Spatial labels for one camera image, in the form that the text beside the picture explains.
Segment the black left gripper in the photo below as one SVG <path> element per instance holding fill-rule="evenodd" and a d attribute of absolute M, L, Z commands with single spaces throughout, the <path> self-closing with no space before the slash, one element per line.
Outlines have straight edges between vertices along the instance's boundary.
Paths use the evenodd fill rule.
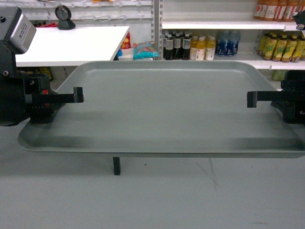
<path fill-rule="evenodd" d="M 0 78 L 1 126 L 18 125 L 28 118 L 34 124 L 50 123 L 65 103 L 84 102 L 82 87 L 74 87 L 72 94 L 56 94 L 47 74 L 22 74 L 20 78 Z"/>

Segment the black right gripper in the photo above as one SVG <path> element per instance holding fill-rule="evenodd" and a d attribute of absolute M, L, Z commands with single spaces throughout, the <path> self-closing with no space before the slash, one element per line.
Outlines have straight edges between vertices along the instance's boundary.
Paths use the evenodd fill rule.
<path fill-rule="evenodd" d="M 247 108 L 256 108 L 258 101 L 272 101 L 271 105 L 282 113 L 288 124 L 305 123 L 305 71 L 289 70 L 281 81 L 282 92 L 289 92 L 283 99 L 280 91 L 247 92 Z"/>

